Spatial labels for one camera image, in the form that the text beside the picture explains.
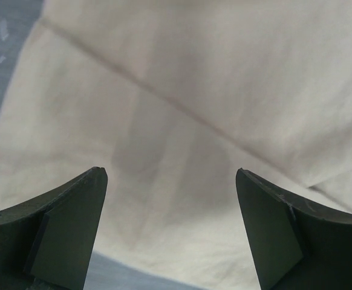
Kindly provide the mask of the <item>beige t shirt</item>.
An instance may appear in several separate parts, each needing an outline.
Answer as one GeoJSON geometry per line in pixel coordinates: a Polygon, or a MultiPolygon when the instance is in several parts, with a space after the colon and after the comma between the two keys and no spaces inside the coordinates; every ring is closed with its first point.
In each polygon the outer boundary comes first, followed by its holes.
{"type": "Polygon", "coordinates": [[[258,289],[238,169],[352,213],[352,1],[45,1],[0,110],[0,209],[94,166],[100,254],[258,289]]]}

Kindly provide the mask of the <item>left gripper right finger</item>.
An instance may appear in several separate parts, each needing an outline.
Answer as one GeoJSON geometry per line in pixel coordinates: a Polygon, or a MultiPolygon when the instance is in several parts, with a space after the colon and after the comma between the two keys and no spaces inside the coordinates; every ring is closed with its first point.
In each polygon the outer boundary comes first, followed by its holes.
{"type": "Polygon", "coordinates": [[[262,289],[352,290],[352,214],[244,169],[236,190],[262,289]]]}

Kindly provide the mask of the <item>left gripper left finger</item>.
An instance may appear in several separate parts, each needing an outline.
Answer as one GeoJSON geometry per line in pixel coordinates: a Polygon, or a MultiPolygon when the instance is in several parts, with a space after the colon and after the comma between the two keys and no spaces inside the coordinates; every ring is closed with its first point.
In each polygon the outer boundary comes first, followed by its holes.
{"type": "Polygon", "coordinates": [[[0,289],[83,289],[106,196],[106,170],[0,211],[0,289]]]}

